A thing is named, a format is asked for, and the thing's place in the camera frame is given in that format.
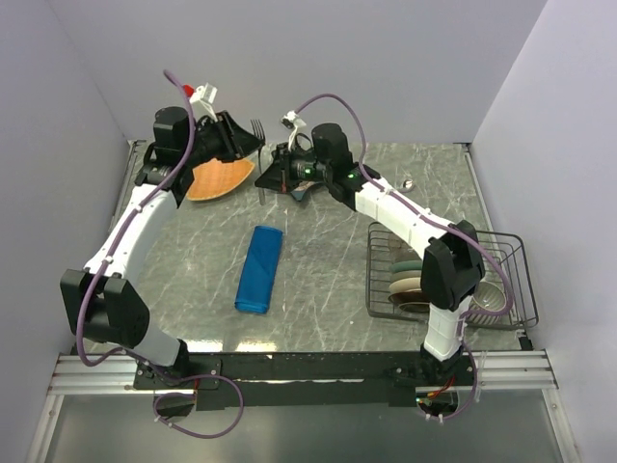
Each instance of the white wall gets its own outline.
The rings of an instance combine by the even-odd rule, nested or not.
[[[372,141],[469,142],[546,0],[49,0],[121,129],[150,137],[171,68],[246,126],[322,92]],[[309,123],[349,121],[334,102]],[[345,129],[355,134],[348,123]]]
[[[42,0],[0,2],[0,460],[34,435],[58,353],[60,294],[109,226],[127,144]]]
[[[613,0],[549,0],[473,142],[494,223],[528,246],[546,347],[585,461],[617,449]]]

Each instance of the marble countertop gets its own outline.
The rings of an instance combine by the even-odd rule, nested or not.
[[[133,178],[146,144],[138,145]],[[356,155],[358,146],[352,146]],[[436,214],[488,228],[460,145],[370,144],[366,163],[390,183],[412,178],[408,195]],[[236,190],[205,203],[185,200],[150,250],[138,283],[152,319],[192,351],[379,351],[419,349],[426,325],[372,318],[364,304],[367,228],[371,220],[320,187],[302,203],[266,192],[257,169]],[[132,180],[122,203],[128,203]],[[284,231],[266,315],[233,302],[253,229]],[[474,350],[519,350],[514,332],[468,329]]]

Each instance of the black bracket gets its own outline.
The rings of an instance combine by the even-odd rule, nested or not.
[[[456,385],[468,386],[473,380],[467,357],[456,356],[447,370],[427,374],[421,352],[219,352],[189,356],[189,375],[216,371],[229,378],[242,391],[246,406],[386,403],[413,407],[417,387],[438,388],[452,374]],[[134,387],[194,390],[195,383],[170,384],[139,366]],[[237,400],[233,388],[203,380],[198,386],[196,410],[222,410],[236,406]]]

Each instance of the wire dish rack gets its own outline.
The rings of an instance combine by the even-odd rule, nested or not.
[[[492,325],[469,326],[492,330],[527,329],[538,324],[538,309],[533,294],[523,241],[514,234],[478,231],[478,242],[496,259],[514,289],[514,306],[508,315]],[[390,266],[402,259],[409,259],[415,252],[398,236],[378,222],[368,227],[368,254],[366,259],[366,308],[370,316],[428,322],[427,311],[409,312],[389,300]],[[497,285],[503,283],[494,268],[484,260],[484,281]]]

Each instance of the folded blue cloth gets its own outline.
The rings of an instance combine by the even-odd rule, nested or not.
[[[238,311],[268,312],[281,247],[281,230],[255,227],[235,296],[235,308]]]

